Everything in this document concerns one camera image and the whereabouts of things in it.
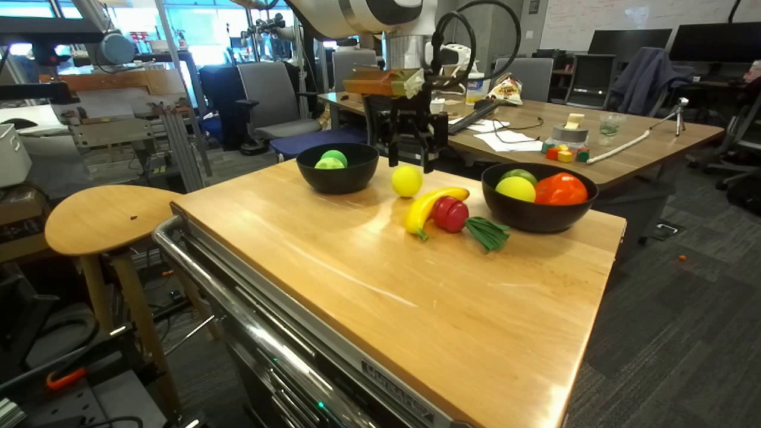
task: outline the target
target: wall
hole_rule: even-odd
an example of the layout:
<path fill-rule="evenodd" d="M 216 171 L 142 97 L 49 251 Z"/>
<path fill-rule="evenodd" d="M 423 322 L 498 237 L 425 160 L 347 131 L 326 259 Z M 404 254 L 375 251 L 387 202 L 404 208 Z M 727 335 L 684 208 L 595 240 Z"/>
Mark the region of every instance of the wall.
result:
<path fill-rule="evenodd" d="M 520 20 L 524 0 L 501 0 Z M 493 6 L 481 6 L 463 13 L 475 34 L 475 61 L 478 70 L 484 73 L 493 67 L 494 58 L 506 58 L 513 48 L 513 25 L 503 10 Z M 469 43 L 469 36 L 458 21 L 451 21 L 448 30 L 448 40 Z"/>
<path fill-rule="evenodd" d="M 549 0 L 524 0 L 520 14 L 520 55 L 539 50 Z"/>
<path fill-rule="evenodd" d="M 676 30 L 725 21 L 735 0 L 539 0 L 539 48 L 588 50 L 595 30 Z M 742 0 L 735 21 L 761 21 L 761 0 Z"/>

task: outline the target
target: green apple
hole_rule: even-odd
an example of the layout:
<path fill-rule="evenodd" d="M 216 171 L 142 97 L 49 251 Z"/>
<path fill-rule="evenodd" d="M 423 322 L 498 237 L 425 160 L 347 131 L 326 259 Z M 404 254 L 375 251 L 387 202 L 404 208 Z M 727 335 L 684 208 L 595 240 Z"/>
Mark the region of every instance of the green apple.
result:
<path fill-rule="evenodd" d="M 341 160 L 332 157 L 320 157 L 313 169 L 345 169 L 345 164 Z"/>
<path fill-rule="evenodd" d="M 342 156 L 341 151 L 329 151 L 329 152 L 320 156 L 320 160 L 323 160 L 323 157 L 332 157 L 332 160 L 338 160 L 342 166 L 350 164 L 347 156 Z"/>
<path fill-rule="evenodd" d="M 528 169 L 508 169 L 506 175 L 503 175 L 503 178 L 506 177 L 524 177 L 526 182 L 530 182 L 532 187 L 538 187 L 538 177 L 532 177 Z"/>

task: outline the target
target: cardboard box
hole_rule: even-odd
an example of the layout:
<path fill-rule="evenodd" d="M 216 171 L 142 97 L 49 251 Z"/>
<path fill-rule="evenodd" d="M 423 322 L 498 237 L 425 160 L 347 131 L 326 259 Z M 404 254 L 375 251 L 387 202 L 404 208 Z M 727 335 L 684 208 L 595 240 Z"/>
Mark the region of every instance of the cardboard box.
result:
<path fill-rule="evenodd" d="M 0 262 L 48 251 L 48 197 L 33 187 L 0 191 Z"/>

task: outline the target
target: wooden stool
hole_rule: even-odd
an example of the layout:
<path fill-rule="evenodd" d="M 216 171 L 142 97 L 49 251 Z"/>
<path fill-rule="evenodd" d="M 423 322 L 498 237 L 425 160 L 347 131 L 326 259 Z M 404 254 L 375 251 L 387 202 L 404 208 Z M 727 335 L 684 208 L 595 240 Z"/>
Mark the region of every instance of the wooden stool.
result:
<path fill-rule="evenodd" d="M 142 350 L 162 377 L 157 380 L 157 402 L 168 418 L 181 413 L 178 396 L 168 377 L 162 340 L 154 332 L 153 313 L 128 254 L 128 245 L 149 238 L 149 233 L 171 216 L 168 202 L 174 197 L 178 196 L 160 189 L 98 187 L 73 193 L 59 202 L 44 225 L 48 245 L 59 254 L 79 259 L 100 332 L 115 328 L 115 316 L 105 295 L 105 281 L 98 259 L 100 254 L 110 254 L 110 264 L 119 276 L 123 306 L 130 314 L 137 338 L 142 340 Z M 209 309 L 201 306 L 198 291 L 185 281 L 182 287 L 192 307 L 209 316 Z"/>

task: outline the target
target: black bowl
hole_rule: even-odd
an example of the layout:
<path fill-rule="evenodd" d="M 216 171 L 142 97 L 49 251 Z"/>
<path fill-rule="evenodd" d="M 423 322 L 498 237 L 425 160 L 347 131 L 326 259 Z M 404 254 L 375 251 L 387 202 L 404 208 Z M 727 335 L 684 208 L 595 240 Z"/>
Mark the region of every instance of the black bowl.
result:
<path fill-rule="evenodd" d="M 320 160 L 323 152 L 341 151 L 347 157 L 345 169 L 313 169 L 313 164 Z M 367 183 L 373 178 L 377 166 L 377 152 L 368 146 L 347 146 L 347 143 L 332 143 L 332 146 L 316 146 L 294 157 L 299 164 L 299 171 L 305 182 L 316 193 L 357 193 L 367 189 Z"/>
<path fill-rule="evenodd" d="M 572 175 L 584 183 L 590 197 L 583 204 L 532 204 L 506 197 L 494 189 L 508 169 L 526 169 L 538 182 L 558 171 Z M 590 178 L 552 164 L 493 164 L 481 175 L 481 187 L 484 204 L 493 210 L 494 220 L 528 233 L 558 233 L 570 228 L 580 216 L 584 216 L 596 197 L 596 187 Z"/>

